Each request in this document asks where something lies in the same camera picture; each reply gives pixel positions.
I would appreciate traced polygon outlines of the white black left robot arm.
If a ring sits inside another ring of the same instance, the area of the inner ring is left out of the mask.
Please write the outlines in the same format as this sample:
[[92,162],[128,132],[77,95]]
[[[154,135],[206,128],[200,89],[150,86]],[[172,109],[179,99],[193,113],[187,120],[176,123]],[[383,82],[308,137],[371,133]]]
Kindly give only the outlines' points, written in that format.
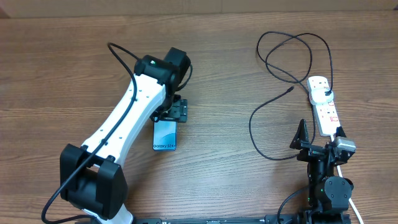
[[84,212],[70,221],[132,223],[123,167],[135,138],[148,119],[172,126],[187,120],[187,101],[177,94],[192,73],[186,52],[171,48],[162,60],[146,55],[127,72],[131,82],[106,121],[81,146],[67,144],[60,155],[55,195]]

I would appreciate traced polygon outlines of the blue Galaxy smartphone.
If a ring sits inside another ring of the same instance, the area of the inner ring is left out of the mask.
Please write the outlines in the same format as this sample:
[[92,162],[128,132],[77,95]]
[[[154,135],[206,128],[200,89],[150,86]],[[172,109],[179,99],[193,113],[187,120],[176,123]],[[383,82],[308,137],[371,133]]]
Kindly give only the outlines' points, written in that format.
[[177,148],[177,123],[159,121],[154,123],[153,144],[155,151],[174,151]]

